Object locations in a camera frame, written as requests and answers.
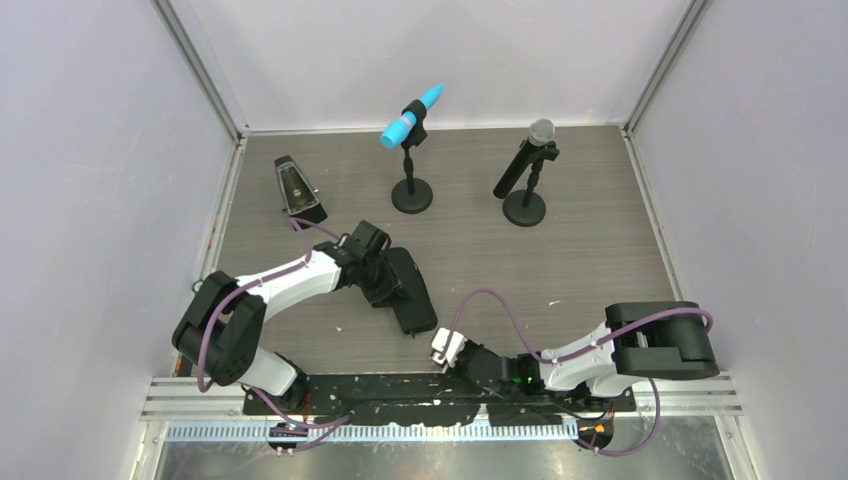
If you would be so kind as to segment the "black metronome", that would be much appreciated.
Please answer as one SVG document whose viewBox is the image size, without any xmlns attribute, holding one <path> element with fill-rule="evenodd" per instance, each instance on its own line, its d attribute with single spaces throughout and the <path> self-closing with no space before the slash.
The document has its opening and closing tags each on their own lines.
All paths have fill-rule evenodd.
<svg viewBox="0 0 848 480">
<path fill-rule="evenodd" d="M 285 213 L 315 224 L 325 221 L 328 214 L 296 161 L 285 155 L 274 160 L 274 167 Z"/>
</svg>

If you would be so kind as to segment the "black silver microphone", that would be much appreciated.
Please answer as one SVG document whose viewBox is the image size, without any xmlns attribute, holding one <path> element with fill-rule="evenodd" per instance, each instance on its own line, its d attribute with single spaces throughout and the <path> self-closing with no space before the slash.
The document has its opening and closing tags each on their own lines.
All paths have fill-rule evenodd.
<svg viewBox="0 0 848 480">
<path fill-rule="evenodd" d="M 534 121 L 513 160 L 493 189 L 498 199 L 505 199 L 529 165 L 538 160 L 555 160 L 559 150 L 554 141 L 555 125 L 546 118 Z"/>
</svg>

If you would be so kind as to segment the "right black microphone stand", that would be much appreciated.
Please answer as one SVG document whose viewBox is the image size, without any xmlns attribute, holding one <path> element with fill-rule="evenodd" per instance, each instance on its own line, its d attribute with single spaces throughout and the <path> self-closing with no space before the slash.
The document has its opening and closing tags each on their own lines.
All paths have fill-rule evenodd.
<svg viewBox="0 0 848 480">
<path fill-rule="evenodd" d="M 504 199 L 503 214 L 514 225 L 532 227 L 544 219 L 546 205 L 542 197 L 535 192 L 544 162 L 538 160 L 529 165 L 531 173 L 528 176 L 526 188 L 511 191 Z"/>
</svg>

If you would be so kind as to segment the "aluminium rail front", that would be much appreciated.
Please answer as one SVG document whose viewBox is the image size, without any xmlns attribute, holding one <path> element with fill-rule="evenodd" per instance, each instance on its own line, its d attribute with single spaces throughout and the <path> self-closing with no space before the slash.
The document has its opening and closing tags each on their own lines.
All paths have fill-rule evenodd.
<svg viewBox="0 0 848 480">
<path fill-rule="evenodd" d="M 741 416 L 743 410 L 730 379 L 720 377 L 708 381 L 705 389 L 694 384 L 657 383 L 662 419 L 674 417 Z M 238 387 L 215 387 L 206 396 L 196 391 L 184 378 L 157 378 L 151 384 L 142 408 L 143 421 L 166 424 L 163 437 L 181 442 L 258 442 L 280 441 L 271 429 L 274 416 L 249 417 L 242 412 L 245 394 Z M 326 438 L 327 442 L 447 442 L 447 441 L 521 441 L 575 440 L 578 421 L 560 414 L 545 425 L 497 426 L 481 409 L 447 426 L 426 426 L 417 422 L 401 426 L 390 422 L 384 426 L 345 425 Z"/>
</svg>

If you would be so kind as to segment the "black microphone stand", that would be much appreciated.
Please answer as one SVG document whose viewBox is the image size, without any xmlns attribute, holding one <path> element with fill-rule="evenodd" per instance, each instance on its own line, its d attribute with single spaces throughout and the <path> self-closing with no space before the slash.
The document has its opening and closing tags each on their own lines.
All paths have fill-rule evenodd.
<svg viewBox="0 0 848 480">
<path fill-rule="evenodd" d="M 420 99 L 416 99 L 410 102 L 401 114 L 402 120 L 407 120 L 407 114 L 411 114 L 414 122 L 409 121 L 405 124 L 404 138 L 399 143 L 404 152 L 405 179 L 393 187 L 391 201 L 397 210 L 405 214 L 421 213 L 433 201 L 431 186 L 414 176 L 414 162 L 410 153 L 413 147 L 420 146 L 428 137 L 428 132 L 423 126 L 427 112 L 426 105 Z"/>
<path fill-rule="evenodd" d="M 532 227 L 544 219 L 546 205 L 542 197 L 535 192 L 544 162 L 538 160 L 529 165 L 531 173 L 528 176 L 526 188 L 511 191 L 504 199 L 503 214 L 514 225 Z"/>
</svg>

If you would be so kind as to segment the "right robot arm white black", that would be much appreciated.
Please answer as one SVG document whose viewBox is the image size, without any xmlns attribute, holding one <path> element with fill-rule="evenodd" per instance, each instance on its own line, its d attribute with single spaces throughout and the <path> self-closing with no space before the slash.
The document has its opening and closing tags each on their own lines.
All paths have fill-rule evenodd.
<svg viewBox="0 0 848 480">
<path fill-rule="evenodd" d="M 594 330 L 563 347 L 503 357 L 451 325 L 436 331 L 431 358 L 443 372 L 499 395 L 571 392 L 577 406 L 591 411 L 643 378 L 716 376 L 713 323 L 694 302 L 616 303 Z"/>
</svg>

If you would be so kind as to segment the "black zip tool case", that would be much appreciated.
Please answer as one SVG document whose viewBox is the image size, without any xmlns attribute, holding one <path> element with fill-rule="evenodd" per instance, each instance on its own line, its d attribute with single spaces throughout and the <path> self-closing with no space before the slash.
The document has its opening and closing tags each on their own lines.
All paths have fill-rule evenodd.
<svg viewBox="0 0 848 480">
<path fill-rule="evenodd" d="M 389 297 L 401 331 L 410 336 L 428 332 L 438 325 L 438 316 L 423 275 L 410 252 L 402 247 L 388 250 L 387 259 L 399 286 Z"/>
</svg>

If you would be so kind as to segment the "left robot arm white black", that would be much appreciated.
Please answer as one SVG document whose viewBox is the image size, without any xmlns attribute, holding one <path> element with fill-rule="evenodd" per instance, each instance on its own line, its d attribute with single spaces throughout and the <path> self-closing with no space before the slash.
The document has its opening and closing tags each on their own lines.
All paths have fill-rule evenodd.
<svg viewBox="0 0 848 480">
<path fill-rule="evenodd" d="M 318 245 L 304 255 L 257 274 L 233 277 L 215 271 L 201 280 L 178 323 L 174 348 L 197 368 L 201 392 L 234 383 L 257 388 L 280 412 L 298 412 L 307 398 L 299 369 L 260 347 L 265 323 L 312 297 L 357 287 L 374 307 L 409 299 L 389 255 L 390 236 L 363 221 L 351 234 Z"/>
</svg>

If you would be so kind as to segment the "left black microphone stand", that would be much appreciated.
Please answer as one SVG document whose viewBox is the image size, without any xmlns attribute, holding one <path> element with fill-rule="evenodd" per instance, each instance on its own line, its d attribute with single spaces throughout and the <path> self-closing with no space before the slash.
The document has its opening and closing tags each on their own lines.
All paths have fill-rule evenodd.
<svg viewBox="0 0 848 480">
<path fill-rule="evenodd" d="M 410 102 L 401 114 L 402 120 L 407 120 L 407 114 L 411 114 L 414 122 L 409 121 L 405 124 L 404 138 L 399 143 L 404 152 L 405 179 L 393 187 L 391 201 L 397 210 L 405 214 L 421 213 L 433 201 L 431 186 L 414 176 L 414 162 L 410 153 L 413 147 L 420 146 L 428 137 L 428 132 L 423 126 L 427 112 L 426 105 L 420 99 L 416 99 Z"/>
</svg>

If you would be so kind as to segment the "blue microphone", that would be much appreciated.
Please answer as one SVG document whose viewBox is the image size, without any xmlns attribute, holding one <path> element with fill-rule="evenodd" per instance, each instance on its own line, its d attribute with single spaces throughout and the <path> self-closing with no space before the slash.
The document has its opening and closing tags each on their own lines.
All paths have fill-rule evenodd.
<svg viewBox="0 0 848 480">
<path fill-rule="evenodd" d="M 424 119 L 443 91 L 444 85 L 438 84 L 410 102 L 400 116 L 385 127 L 380 135 L 381 145 L 386 149 L 419 145 L 427 136 L 423 126 Z"/>
</svg>

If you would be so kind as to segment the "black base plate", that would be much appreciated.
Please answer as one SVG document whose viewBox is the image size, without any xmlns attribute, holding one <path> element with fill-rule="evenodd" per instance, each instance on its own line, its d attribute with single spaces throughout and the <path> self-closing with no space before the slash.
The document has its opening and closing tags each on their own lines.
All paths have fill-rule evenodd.
<svg viewBox="0 0 848 480">
<path fill-rule="evenodd" d="M 563 420 L 600 421 L 609 412 L 633 413 L 627 389 L 614 398 L 591 397 L 588 388 L 525 394 L 516 384 L 499 392 L 452 374 L 315 374 L 300 376 L 281 396 L 245 392 L 243 413 L 290 417 L 328 424 L 401 427 L 468 425 L 484 414 L 492 426 L 552 426 Z"/>
</svg>

